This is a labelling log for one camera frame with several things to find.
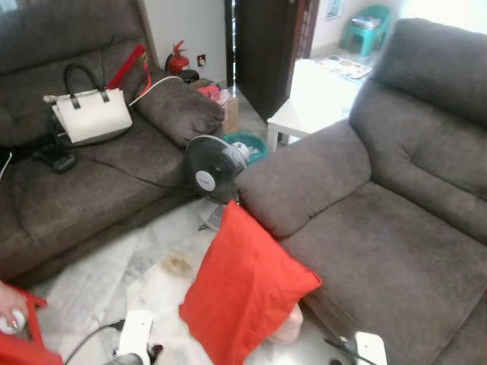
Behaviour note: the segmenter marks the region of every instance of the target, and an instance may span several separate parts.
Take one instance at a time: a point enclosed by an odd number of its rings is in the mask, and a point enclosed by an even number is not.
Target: sofa
[[[246,209],[323,286],[338,341],[392,365],[481,365],[487,339],[487,36],[398,21],[348,120],[237,177]]]
[[[51,132],[43,95],[63,95],[63,71],[87,66],[104,84],[137,44],[156,66],[137,0],[18,2],[0,11],[0,149],[25,151]],[[76,91],[92,86],[74,74]],[[145,87],[142,67],[123,82],[129,102]],[[130,108],[133,126],[98,145],[72,148],[59,175],[27,154],[0,181],[0,280],[30,284],[195,196],[182,164],[187,141],[218,134],[224,110],[179,80],[159,84]]]

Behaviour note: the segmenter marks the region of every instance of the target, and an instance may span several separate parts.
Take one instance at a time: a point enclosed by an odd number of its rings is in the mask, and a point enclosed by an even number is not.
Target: fire extinguisher
[[[178,44],[173,46],[173,53],[166,59],[166,71],[171,74],[179,74],[183,69],[189,66],[189,60],[187,57],[182,56],[181,52],[184,49],[180,49],[184,40],[181,40]]]

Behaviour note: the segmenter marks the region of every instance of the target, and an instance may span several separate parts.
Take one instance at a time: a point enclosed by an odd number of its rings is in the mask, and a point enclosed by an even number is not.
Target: red plastic stool
[[[29,325],[32,341],[26,341],[15,335],[0,333],[0,364],[1,365],[62,365],[62,358],[48,350],[44,345],[37,321],[36,308],[47,306],[45,299],[36,297],[26,291],[14,287],[27,299]]]

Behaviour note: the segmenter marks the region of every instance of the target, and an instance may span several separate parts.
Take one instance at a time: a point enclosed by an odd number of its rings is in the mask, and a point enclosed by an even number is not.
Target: dark wooden door
[[[228,13],[231,0],[226,1]],[[305,2],[306,0],[235,2],[236,82],[264,120],[281,107],[291,92]]]

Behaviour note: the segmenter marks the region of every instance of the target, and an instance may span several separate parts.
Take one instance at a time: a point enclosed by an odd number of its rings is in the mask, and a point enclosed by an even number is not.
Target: wall
[[[145,0],[145,7],[160,66],[184,40],[191,68],[203,78],[226,80],[224,0]],[[200,54],[206,54],[203,68],[196,64]]]
[[[423,17],[437,23],[487,33],[487,0],[406,0],[401,17]]]
[[[386,5],[391,9],[392,21],[394,21],[398,18],[403,2],[404,0],[345,0],[342,14],[328,20],[326,13],[328,12],[329,0],[320,0],[313,43],[311,44],[311,57],[324,56],[337,48],[342,39],[343,29],[360,10],[370,5]]]

